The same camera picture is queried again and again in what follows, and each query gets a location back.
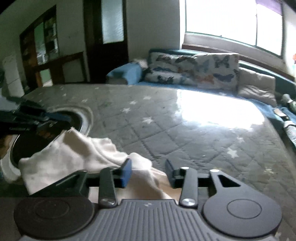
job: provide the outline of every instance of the purple curtain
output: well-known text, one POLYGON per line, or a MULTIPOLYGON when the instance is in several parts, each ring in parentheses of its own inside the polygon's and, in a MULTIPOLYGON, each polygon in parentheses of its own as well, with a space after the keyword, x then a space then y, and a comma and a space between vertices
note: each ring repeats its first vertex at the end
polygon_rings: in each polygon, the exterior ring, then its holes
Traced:
POLYGON ((256 0, 257 4, 263 5, 281 15, 281 2, 277 0, 256 0))

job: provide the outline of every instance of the ribbed gray plate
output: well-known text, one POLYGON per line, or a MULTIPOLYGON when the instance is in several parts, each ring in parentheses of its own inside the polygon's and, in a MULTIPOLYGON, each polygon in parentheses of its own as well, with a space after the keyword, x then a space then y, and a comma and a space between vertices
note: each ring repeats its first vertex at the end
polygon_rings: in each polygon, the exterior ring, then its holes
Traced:
MULTIPOLYGON (((20 241, 34 241, 23 236, 20 241)), ((227 241, 210 228, 193 209, 174 200, 122 200, 113 209, 103 209, 80 233, 64 241, 227 241)), ((276 241, 272 236, 255 239, 276 241)))

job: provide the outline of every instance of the sofa armrest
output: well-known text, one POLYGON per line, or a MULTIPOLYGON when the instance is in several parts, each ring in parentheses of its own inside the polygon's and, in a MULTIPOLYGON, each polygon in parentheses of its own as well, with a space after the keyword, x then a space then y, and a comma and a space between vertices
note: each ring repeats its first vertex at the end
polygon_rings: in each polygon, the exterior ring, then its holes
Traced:
POLYGON ((124 80, 124 84, 134 85, 141 80, 142 69, 137 63, 128 63, 107 74, 107 82, 115 83, 116 79, 124 80))

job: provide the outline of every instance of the silver screw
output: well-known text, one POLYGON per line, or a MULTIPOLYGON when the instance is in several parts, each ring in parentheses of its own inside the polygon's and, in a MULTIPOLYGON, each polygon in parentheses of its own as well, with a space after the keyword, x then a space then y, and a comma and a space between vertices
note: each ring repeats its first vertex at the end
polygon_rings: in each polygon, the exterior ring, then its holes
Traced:
POLYGON ((100 205, 105 206, 105 207, 110 207, 115 204, 115 200, 111 198, 102 198, 100 200, 100 205))
POLYGON ((183 206, 186 206, 186 207, 192 207, 196 204, 196 202, 194 201, 194 199, 192 198, 184 198, 182 201, 181 201, 181 204, 183 206))

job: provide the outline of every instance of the sofa backrest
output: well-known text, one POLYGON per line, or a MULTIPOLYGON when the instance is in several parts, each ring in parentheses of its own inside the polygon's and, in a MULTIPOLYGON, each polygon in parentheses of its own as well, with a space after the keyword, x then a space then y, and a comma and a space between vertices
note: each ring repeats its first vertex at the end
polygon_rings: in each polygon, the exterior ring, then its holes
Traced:
MULTIPOLYGON (((148 63, 150 62, 150 53, 152 52, 160 52, 160 53, 166 53, 166 54, 175 54, 175 55, 196 55, 196 54, 204 54, 205 52, 200 51, 193 51, 193 50, 177 50, 177 49, 150 49, 149 50, 149 57, 148 57, 148 63)), ((239 61, 239 66, 250 69, 253 71, 256 71, 261 74, 267 74, 270 76, 274 76, 276 78, 276 92, 280 94, 289 94, 292 99, 296 99, 296 85, 293 81, 275 73, 268 69, 261 68, 257 65, 250 64, 244 61, 239 61)))

